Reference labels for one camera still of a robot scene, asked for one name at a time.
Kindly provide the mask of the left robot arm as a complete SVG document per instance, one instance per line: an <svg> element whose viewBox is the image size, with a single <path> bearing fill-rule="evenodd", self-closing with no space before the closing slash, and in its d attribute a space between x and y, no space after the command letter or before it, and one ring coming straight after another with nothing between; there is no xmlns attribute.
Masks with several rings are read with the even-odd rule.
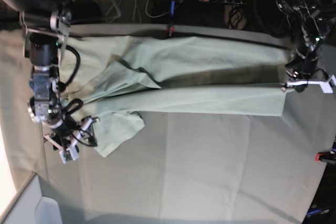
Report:
<svg viewBox="0 0 336 224"><path fill-rule="evenodd" d="M330 35L335 4L320 0L275 0L289 24L289 32L275 37L291 38L291 61L285 66L288 80L282 89L303 92L308 86L319 86L324 94L335 90L335 75L318 66L318 50Z"/></svg>

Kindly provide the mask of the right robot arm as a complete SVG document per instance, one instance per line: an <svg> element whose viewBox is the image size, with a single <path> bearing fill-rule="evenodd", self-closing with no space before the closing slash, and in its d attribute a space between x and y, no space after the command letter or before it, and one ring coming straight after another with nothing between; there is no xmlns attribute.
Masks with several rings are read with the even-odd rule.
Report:
<svg viewBox="0 0 336 224"><path fill-rule="evenodd" d="M83 106L74 99L62 104L62 93L72 83L81 64L79 52L67 44L71 25L71 0L3 0L19 13L25 32L24 56L32 65L28 103L32 121L51 130L44 139L65 157L78 154L78 144L97 147L93 124L87 116L76 121L72 115Z"/></svg>

